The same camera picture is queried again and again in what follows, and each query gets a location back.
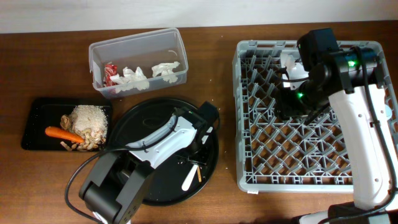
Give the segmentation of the wooden chopstick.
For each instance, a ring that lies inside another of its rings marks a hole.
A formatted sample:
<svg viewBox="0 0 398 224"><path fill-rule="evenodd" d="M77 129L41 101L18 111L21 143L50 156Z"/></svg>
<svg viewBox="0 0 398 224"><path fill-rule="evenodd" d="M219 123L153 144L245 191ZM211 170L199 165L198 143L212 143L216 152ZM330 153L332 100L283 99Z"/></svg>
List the wooden chopstick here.
<svg viewBox="0 0 398 224"><path fill-rule="evenodd" d="M200 166L197 167L197 177L198 177L198 182L201 183L202 177L201 177L201 167Z"/></svg>

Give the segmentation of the white plastic fork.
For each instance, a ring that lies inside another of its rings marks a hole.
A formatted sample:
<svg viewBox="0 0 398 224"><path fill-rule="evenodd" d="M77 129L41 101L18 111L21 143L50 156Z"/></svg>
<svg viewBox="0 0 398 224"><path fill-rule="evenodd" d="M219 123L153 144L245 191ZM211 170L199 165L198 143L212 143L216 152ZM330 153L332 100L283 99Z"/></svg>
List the white plastic fork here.
<svg viewBox="0 0 398 224"><path fill-rule="evenodd" d="M193 182L193 178L194 178L195 174L197 173L197 169L198 169L198 165L196 165L196 164L194 164L192 166L192 168L190 169L189 173L187 174L187 176L181 186L181 189L183 191L187 191L190 188L190 186Z"/></svg>

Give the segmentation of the grey plate with food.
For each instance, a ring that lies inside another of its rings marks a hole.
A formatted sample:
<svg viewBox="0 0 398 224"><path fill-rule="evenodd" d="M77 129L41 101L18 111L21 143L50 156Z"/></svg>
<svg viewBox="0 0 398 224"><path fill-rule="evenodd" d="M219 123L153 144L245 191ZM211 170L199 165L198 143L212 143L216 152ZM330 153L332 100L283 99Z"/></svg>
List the grey plate with food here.
<svg viewBox="0 0 398 224"><path fill-rule="evenodd" d="M286 71L282 74L282 79L292 80L292 82L283 82L284 88L296 90L303 83L302 79L308 78L308 72L304 70L301 63L295 61L293 55L281 54L280 65Z"/></svg>

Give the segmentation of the white tissue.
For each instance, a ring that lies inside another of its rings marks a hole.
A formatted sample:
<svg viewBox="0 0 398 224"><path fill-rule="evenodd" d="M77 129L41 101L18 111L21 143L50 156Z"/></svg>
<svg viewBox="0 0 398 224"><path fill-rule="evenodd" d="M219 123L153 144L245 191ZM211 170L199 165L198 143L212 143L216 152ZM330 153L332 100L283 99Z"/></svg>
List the white tissue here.
<svg viewBox="0 0 398 224"><path fill-rule="evenodd" d="M163 78L163 81L175 83L178 78L174 74L173 69L177 68L179 65L179 62L160 63L158 65L155 65L152 67L152 76L156 77L160 75Z"/></svg>

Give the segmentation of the white napkin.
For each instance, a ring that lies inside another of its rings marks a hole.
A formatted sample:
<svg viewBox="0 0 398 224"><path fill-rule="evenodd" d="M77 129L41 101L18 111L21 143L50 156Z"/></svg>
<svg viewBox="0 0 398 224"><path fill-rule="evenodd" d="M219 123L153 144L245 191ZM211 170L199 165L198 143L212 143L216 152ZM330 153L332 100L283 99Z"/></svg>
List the white napkin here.
<svg viewBox="0 0 398 224"><path fill-rule="evenodd" d="M137 88L139 91L146 90L150 84L147 77L144 75L140 67L136 68L134 72L128 67L123 69L123 75L120 76L118 73L110 77L110 80L116 84L115 92L128 91L133 88Z"/></svg>

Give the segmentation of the red candy wrapper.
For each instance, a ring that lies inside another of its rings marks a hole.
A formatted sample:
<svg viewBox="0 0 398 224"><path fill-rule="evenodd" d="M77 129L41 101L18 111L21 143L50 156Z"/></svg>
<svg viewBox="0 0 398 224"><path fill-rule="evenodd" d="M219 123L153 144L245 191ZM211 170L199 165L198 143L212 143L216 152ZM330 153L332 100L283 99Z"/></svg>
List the red candy wrapper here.
<svg viewBox="0 0 398 224"><path fill-rule="evenodd" d="M104 78L103 78L104 87L115 85L115 82L112 81L111 77L118 74L117 69L118 66L113 65L111 63L108 63L104 66Z"/></svg>

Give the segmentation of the brown mushroom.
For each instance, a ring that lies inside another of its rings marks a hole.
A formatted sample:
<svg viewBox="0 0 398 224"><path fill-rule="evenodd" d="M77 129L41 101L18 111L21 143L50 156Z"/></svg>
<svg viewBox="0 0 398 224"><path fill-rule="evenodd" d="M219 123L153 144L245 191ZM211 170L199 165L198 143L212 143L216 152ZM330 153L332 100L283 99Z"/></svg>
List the brown mushroom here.
<svg viewBox="0 0 398 224"><path fill-rule="evenodd" d="M68 115L63 115L60 120L60 126L66 131L70 131L72 128L72 121Z"/></svg>

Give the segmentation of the orange carrot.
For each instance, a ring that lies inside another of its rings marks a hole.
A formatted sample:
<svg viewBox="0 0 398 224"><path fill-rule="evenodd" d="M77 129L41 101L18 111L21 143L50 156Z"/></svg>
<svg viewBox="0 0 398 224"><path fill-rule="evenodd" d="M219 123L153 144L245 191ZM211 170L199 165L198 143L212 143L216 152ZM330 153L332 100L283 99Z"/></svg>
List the orange carrot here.
<svg viewBox="0 0 398 224"><path fill-rule="evenodd" d="M83 143L85 140L80 137L77 134L70 133L66 130L63 130L61 128L49 126L45 129L45 134L47 136L53 137L53 138L59 138L59 139L65 139L77 143Z"/></svg>

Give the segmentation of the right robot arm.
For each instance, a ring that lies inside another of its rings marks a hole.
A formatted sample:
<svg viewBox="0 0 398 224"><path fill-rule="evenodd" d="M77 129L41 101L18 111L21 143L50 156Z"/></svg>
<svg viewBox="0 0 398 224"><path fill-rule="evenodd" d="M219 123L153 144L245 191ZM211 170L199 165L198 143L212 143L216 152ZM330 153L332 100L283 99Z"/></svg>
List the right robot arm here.
<svg viewBox="0 0 398 224"><path fill-rule="evenodd" d="M343 50L300 42L301 64L282 54L281 66L292 83L278 101L283 118L307 121L331 108L340 123L353 175L352 203L304 215L300 223L391 223L397 211L397 133L385 97L394 89L380 46Z"/></svg>

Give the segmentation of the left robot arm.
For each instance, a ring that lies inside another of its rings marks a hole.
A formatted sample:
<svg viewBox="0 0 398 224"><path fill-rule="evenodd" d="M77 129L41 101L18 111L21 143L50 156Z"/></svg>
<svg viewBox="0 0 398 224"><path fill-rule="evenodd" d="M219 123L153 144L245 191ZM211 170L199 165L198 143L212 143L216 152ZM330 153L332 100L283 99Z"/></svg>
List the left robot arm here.
<svg viewBox="0 0 398 224"><path fill-rule="evenodd" d="M79 196L91 213L79 214L96 223L129 223L148 196L161 202L192 194L215 151L213 125L219 119L206 106L177 108L146 137L90 157L84 164L95 164Z"/></svg>

